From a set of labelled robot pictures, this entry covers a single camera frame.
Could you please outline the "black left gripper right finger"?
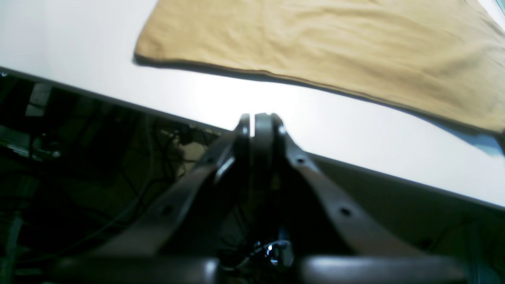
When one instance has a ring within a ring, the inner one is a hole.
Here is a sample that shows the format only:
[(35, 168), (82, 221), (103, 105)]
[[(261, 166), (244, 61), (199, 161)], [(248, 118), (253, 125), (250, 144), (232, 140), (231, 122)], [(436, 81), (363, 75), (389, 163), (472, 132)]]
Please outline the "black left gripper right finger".
[(429, 255), (384, 228), (325, 176), (276, 114), (255, 115), (256, 179), (278, 176), (297, 284), (464, 284), (465, 268)]

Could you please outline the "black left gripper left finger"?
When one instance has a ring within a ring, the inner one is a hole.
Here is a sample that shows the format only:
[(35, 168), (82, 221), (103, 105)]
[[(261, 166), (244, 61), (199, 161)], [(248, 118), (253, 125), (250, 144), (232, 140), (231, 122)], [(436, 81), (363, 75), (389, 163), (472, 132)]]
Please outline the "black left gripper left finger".
[(219, 284), (219, 230), (246, 169), (250, 116), (217, 139), (130, 227), (90, 253), (55, 262), (58, 284)]

